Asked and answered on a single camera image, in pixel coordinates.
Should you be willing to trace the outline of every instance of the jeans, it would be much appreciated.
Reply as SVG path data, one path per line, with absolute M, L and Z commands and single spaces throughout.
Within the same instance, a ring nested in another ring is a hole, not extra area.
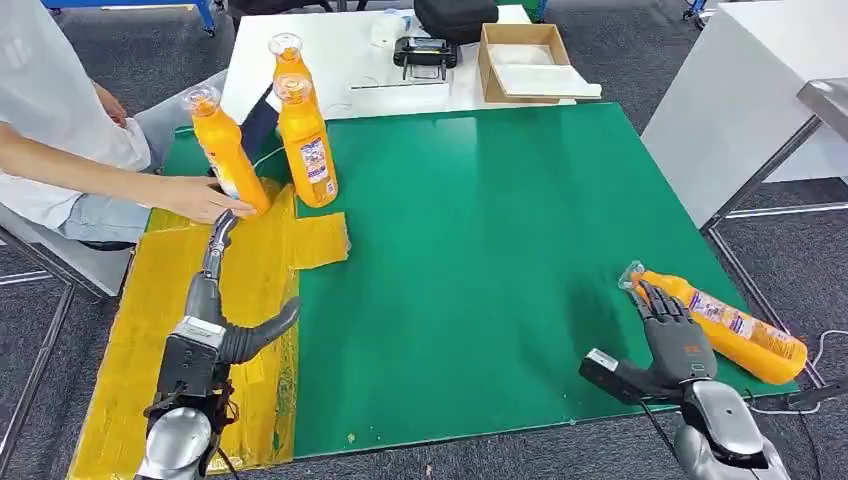
M 226 78 L 227 71 L 224 70 L 201 84 L 223 91 Z M 144 170 L 145 173 L 159 173 L 174 141 L 174 130 L 191 124 L 191 117 L 182 108 L 181 99 L 195 86 L 134 117 L 150 148 L 150 166 Z M 74 203 L 68 219 L 56 231 L 73 240 L 137 243 L 144 233 L 149 216 L 150 208 L 135 202 L 83 194 Z

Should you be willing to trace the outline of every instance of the yellow tape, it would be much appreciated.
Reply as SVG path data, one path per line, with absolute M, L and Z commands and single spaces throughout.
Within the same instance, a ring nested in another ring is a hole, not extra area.
M 315 265 L 346 258 L 339 238 L 344 218 L 309 219 L 307 233 L 296 225 L 291 186 L 262 217 L 239 222 L 224 257 L 221 295 L 224 315 L 254 326 L 279 312 L 297 292 L 293 261 L 306 244 Z M 130 268 L 121 308 L 97 375 L 97 386 L 80 435 L 69 478 L 131 480 L 144 453 L 146 419 L 153 398 L 165 337 L 182 318 L 191 276 L 200 269 L 209 227 L 154 211 Z M 237 468 L 291 461 L 297 390 L 297 328 L 250 362 L 232 369 L 233 401 L 239 421 L 224 431 L 221 447 Z M 212 473 L 225 469 L 220 458 Z

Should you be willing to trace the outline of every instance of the white t-shirt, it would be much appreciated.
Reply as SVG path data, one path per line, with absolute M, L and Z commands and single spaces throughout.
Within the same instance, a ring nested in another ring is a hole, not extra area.
M 2 0 L 0 122 L 20 135 L 125 170 L 150 165 L 138 124 L 116 125 L 97 98 L 73 47 L 39 0 Z M 55 229 L 80 192 L 0 171 L 0 203 Z

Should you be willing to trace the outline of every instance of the white table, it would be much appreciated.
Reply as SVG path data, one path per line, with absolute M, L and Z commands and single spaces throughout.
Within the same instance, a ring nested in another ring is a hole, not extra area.
M 530 23 L 520 5 L 502 5 L 499 23 Z M 414 16 L 412 10 L 404 15 Z M 450 70 L 450 94 L 438 103 L 416 103 L 405 95 L 401 105 L 369 105 L 367 110 L 353 105 L 350 86 L 367 81 L 384 81 L 399 70 L 392 64 L 392 50 L 370 43 L 371 26 L 383 15 L 379 11 L 267 15 L 244 17 L 230 60 L 221 106 L 237 123 L 242 123 L 268 88 L 274 72 L 274 58 L 268 52 L 268 40 L 275 34 L 290 32 L 303 39 L 303 58 L 315 81 L 321 113 L 327 120 L 394 114 L 447 112 L 534 106 L 538 104 L 486 103 L 480 87 L 477 66 L 478 44 L 465 45 L 460 64 Z M 409 35 L 423 34 L 413 30 Z M 561 103 L 574 103 L 564 100 Z
M 842 0 L 718 6 L 642 133 L 699 228 L 810 117 L 804 84 L 848 76 L 845 22 Z M 846 176 L 846 156 L 824 127 L 768 180 Z

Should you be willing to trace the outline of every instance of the black case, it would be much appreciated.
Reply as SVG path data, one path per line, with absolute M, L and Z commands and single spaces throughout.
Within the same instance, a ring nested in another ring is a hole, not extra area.
M 415 16 L 433 38 L 457 45 L 480 41 L 484 23 L 498 21 L 494 0 L 415 0 Z

